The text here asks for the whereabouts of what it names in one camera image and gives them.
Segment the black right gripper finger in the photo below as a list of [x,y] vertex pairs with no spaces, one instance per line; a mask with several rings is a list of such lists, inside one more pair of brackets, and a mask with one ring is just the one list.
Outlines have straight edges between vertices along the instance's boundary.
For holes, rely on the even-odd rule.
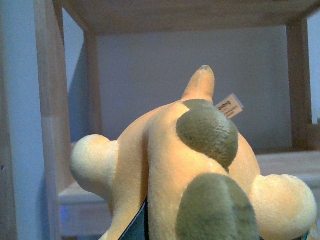
[[148,198],[146,198],[130,222],[128,227],[120,236],[119,240],[149,240],[149,215],[148,215]]

